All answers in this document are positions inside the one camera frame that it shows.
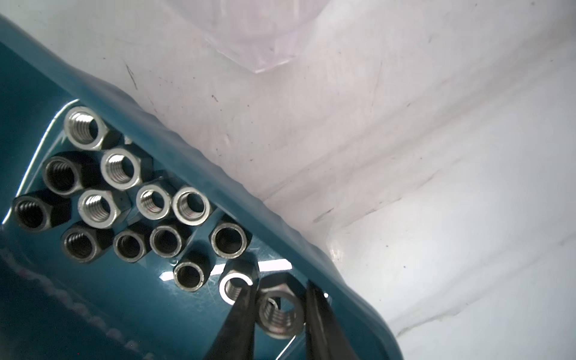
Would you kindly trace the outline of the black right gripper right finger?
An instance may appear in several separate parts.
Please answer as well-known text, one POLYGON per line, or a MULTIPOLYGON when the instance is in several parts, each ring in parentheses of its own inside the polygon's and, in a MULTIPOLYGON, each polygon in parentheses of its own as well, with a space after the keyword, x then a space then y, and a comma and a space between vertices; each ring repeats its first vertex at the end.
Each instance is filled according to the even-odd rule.
POLYGON ((324 292, 311 280, 305 312, 307 359, 358 359, 324 292))

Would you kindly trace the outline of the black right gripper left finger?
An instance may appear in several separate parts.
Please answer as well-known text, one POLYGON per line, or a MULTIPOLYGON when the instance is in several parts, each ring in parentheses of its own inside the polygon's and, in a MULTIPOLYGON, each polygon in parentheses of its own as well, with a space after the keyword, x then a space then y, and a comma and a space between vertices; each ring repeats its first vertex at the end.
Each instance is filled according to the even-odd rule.
POLYGON ((204 359, 254 358, 256 285, 244 285, 204 359))

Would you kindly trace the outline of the black hex nut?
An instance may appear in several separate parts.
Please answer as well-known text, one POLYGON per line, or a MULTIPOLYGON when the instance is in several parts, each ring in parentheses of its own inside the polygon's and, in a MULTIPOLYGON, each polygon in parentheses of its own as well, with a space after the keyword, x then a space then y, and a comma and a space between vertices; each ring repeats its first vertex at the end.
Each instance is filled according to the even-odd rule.
POLYGON ((13 199, 12 210, 19 227, 40 233, 71 219, 71 200, 48 189, 41 189, 13 199))
POLYGON ((192 235, 189 226, 176 219, 162 220, 150 233, 151 249, 159 257, 177 257, 188 245, 192 235))
POLYGON ((175 285, 185 292, 199 291, 208 282, 214 265, 212 248, 205 242, 193 243, 183 250, 172 270, 175 285))
POLYGON ((145 223, 132 223, 117 233, 112 247, 118 258, 127 263, 137 263, 151 248, 149 237, 152 228, 145 223))
POLYGON ((225 214, 211 232, 209 241, 217 256, 231 260, 239 258, 246 252, 252 237, 250 231, 225 214))
POLYGON ((62 197, 72 197, 102 182, 99 163, 81 151, 62 151, 46 159, 42 178, 53 193, 62 197))
POLYGON ((163 220, 172 213, 175 193, 175 188, 165 178, 151 181, 144 184, 136 193, 136 207, 148 220, 163 220))
POLYGON ((78 221, 61 235, 61 249, 78 263, 91 263, 113 244, 114 236, 112 229, 97 229, 78 221))
POLYGON ((172 211, 185 225, 196 227, 204 224, 214 211, 209 198, 195 187, 181 187, 172 198, 172 211))

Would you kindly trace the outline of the silver tall hex nut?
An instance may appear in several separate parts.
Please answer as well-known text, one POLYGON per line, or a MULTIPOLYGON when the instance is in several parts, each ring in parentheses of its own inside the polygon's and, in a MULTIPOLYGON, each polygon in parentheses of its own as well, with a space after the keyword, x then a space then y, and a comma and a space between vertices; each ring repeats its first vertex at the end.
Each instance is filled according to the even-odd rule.
POLYGON ((92 109, 75 106, 64 117, 64 132, 68 140, 78 149, 102 151, 116 146, 121 134, 109 127, 92 109))

